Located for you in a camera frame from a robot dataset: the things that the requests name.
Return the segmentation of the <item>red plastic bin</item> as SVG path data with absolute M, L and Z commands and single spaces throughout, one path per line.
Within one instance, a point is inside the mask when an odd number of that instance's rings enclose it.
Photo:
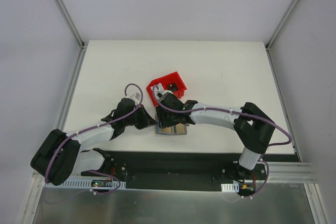
M 182 78 L 180 77 L 179 73 L 176 71 L 176 72 L 167 74 L 165 76 L 156 78 L 148 84 L 146 90 L 147 90 L 154 106 L 157 106 L 156 98 L 155 98 L 155 95 L 154 95 L 154 90 L 155 89 L 167 90 L 166 86 L 170 83 L 176 83 L 176 85 L 178 87 L 178 91 L 173 92 L 173 94 L 177 98 L 180 99 L 181 97 L 184 96 L 184 92 L 185 92 L 185 90 L 187 90 L 187 87 L 185 86 L 185 84 L 184 84 Z

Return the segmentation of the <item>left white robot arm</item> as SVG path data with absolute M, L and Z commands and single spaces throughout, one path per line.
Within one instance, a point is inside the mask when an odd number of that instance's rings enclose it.
M 52 130 L 36 154 L 31 167 L 55 186 L 71 174 L 94 170 L 106 176 L 111 170 L 111 157 L 95 145 L 115 139 L 128 126 L 138 130 L 154 126 L 156 121 L 135 98 L 123 98 L 116 109 L 103 117 L 97 125 L 75 133 Z

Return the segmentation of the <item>grey leather card holder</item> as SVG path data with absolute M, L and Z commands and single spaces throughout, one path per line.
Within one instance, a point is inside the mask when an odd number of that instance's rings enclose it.
M 188 124 L 177 124 L 172 127 L 161 128 L 159 125 L 158 116 L 155 116 L 157 125 L 155 126 L 155 133 L 158 135 L 166 136 L 177 136 L 177 135 L 186 135 Z

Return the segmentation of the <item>gold credit card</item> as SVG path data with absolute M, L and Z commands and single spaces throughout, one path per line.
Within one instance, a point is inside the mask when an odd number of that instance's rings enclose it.
M 160 132 L 162 134 L 172 134 L 174 133 L 174 129 L 172 127 L 166 127 L 166 128 L 160 129 Z

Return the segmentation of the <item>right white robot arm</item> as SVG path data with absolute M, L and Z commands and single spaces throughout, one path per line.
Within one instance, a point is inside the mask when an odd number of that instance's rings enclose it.
M 159 103 L 155 109 L 161 128 L 177 124 L 208 124 L 235 131 L 244 146 L 236 173 L 242 179 L 255 173 L 255 166 L 265 154 L 275 131 L 273 120 L 258 106 L 246 102 L 242 107 L 224 108 L 195 100 L 182 102 L 168 91 L 159 91 L 154 97 Z

